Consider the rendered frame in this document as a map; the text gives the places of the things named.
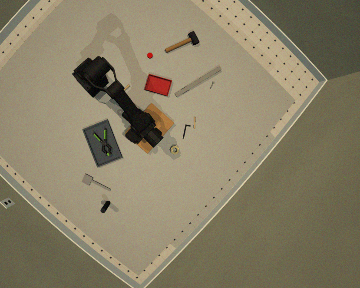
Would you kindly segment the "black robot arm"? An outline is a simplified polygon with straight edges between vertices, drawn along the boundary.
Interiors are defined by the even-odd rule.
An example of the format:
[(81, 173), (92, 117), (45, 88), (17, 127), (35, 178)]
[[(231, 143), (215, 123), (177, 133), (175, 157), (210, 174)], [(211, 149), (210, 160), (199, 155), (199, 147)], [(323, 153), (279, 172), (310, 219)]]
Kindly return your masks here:
[[(107, 89), (95, 86), (94, 84), (110, 70), (113, 71), (115, 81)], [(104, 57), (97, 56), (94, 60), (87, 58), (74, 69), (74, 72), (82, 80), (93, 85), (95, 89), (106, 92), (127, 114), (131, 129), (125, 136), (129, 141), (138, 144), (144, 138), (154, 148), (163, 139), (163, 136), (154, 128), (155, 120), (149, 113), (136, 107), (124, 91), (124, 86), (117, 80), (115, 69)]]

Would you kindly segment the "red shallow tray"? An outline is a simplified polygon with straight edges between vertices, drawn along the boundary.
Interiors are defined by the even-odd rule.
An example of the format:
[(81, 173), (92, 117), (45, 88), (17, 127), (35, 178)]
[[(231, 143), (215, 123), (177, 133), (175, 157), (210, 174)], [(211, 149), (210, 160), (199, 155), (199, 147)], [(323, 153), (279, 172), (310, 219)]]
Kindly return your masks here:
[(172, 80), (149, 74), (145, 90), (168, 96)]

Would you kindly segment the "black-headed mallet with wooden handle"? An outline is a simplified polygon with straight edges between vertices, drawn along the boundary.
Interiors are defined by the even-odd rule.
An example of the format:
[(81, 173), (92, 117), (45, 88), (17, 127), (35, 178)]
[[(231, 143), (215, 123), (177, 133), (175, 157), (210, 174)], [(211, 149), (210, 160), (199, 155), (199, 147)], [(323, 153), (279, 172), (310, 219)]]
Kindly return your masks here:
[(178, 47), (181, 47), (181, 46), (183, 46), (183, 45), (185, 45), (185, 44), (187, 44), (189, 42), (192, 42), (193, 45), (196, 45), (196, 44), (199, 43), (199, 40), (198, 40), (198, 38), (197, 38), (194, 31), (190, 32), (188, 35), (189, 35), (188, 39), (186, 39), (184, 41), (181, 41), (181, 42), (179, 42), (179, 43), (177, 43), (177, 44), (175, 44), (175, 45), (173, 45), (171, 47), (166, 48), (165, 49), (166, 53), (168, 53), (168, 52), (170, 52), (170, 51), (172, 51), (172, 50), (174, 50), (174, 49), (176, 49)]

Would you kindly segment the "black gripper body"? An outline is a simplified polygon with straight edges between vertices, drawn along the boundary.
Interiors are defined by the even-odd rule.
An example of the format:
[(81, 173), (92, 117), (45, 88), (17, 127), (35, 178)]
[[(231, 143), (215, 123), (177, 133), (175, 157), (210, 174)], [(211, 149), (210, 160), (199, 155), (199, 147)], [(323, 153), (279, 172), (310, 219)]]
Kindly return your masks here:
[[(127, 114), (126, 114), (125, 112), (122, 113), (122, 117), (123, 117), (124, 119), (126, 119), (126, 120), (127, 120), (127, 118), (128, 118), (128, 116), (127, 116)], [(155, 128), (155, 129), (162, 135), (162, 132), (161, 132), (158, 128)]]

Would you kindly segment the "light wooden board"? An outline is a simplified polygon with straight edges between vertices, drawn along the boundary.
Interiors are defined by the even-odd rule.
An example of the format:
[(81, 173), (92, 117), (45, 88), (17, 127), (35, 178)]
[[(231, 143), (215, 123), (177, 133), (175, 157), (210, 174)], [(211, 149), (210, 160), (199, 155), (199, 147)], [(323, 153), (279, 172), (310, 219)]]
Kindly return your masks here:
[[(144, 112), (149, 113), (152, 118), (155, 120), (156, 126), (162, 132), (162, 136), (172, 127), (174, 124), (163, 112), (161, 112), (155, 105), (152, 103), (146, 108)], [(142, 141), (137, 144), (141, 149), (143, 149), (147, 154), (153, 148), (144, 138)]]

